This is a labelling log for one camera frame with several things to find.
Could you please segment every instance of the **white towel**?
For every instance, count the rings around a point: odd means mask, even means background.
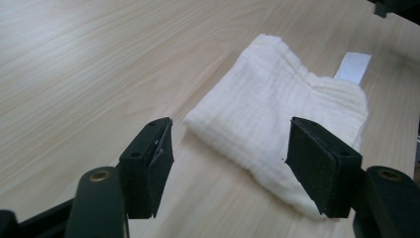
[[[284,163],[293,116],[321,124],[358,151],[367,100],[356,84],[308,72],[281,38],[260,35],[184,122],[263,187],[304,214],[321,218]]]

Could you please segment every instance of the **black metal bracket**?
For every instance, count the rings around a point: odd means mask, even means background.
[[[361,169],[362,156],[321,125],[292,118],[286,163],[320,213],[356,212],[358,238],[420,237],[420,189],[386,167]]]
[[[170,118],[149,123],[120,157],[117,168],[82,176],[76,196],[18,223],[0,211],[0,238],[129,237],[130,219],[156,217],[173,163]]]

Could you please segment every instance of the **light wood grain surface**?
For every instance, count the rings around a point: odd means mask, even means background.
[[[366,0],[0,1],[0,208],[20,221],[115,166],[144,125],[174,120],[157,219],[132,237],[354,237],[352,219],[313,221],[197,140],[184,115],[259,34],[283,38],[333,76],[345,52],[372,55],[364,168],[412,177],[420,114],[420,27]]]

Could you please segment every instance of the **paper tag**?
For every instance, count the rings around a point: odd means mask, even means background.
[[[371,56],[366,54],[346,53],[334,78],[359,84],[368,68],[370,58]]]

